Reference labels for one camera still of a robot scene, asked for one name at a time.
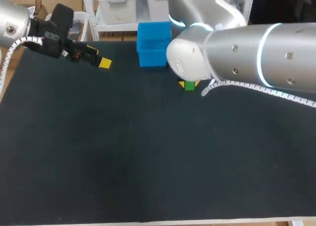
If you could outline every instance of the plastic storage bin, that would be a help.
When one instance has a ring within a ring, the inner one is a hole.
[[[106,24],[136,22],[136,0],[98,0]]]
[[[45,20],[50,20],[51,14],[47,15]],[[83,23],[83,30],[82,30],[82,35],[80,42],[85,42],[88,41],[88,14],[83,11],[75,12],[74,13],[74,21],[79,20],[81,23]]]
[[[137,52],[141,67],[166,67],[167,47],[171,42],[171,23],[140,23],[137,32]]]
[[[169,21],[168,0],[147,0],[151,21]]]

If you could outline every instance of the blue box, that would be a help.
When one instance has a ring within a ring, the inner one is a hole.
[[[140,67],[165,67],[171,39],[170,21],[140,23],[137,31]]]

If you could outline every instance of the yellow block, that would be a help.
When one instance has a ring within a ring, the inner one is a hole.
[[[94,48],[94,47],[91,47],[91,46],[89,46],[89,45],[87,45],[87,47],[92,48],[92,49],[94,49],[94,50],[97,50],[97,55],[99,54],[99,50],[98,50],[98,49],[96,49],[96,48]]]
[[[112,61],[102,57],[101,63],[99,65],[99,68],[105,68],[105,69],[109,69],[110,65],[111,65]]]
[[[184,88],[184,81],[180,81],[179,84]]]

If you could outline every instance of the table surface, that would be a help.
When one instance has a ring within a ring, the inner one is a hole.
[[[22,55],[0,104],[0,225],[316,215],[316,110],[202,98],[139,68],[134,42],[93,46],[110,70]]]

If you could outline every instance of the white robotic arm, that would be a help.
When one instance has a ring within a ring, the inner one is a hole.
[[[237,85],[316,107],[273,87],[316,91],[316,24],[247,26],[223,0],[169,0],[174,40],[167,58],[184,80],[211,80],[203,91]]]

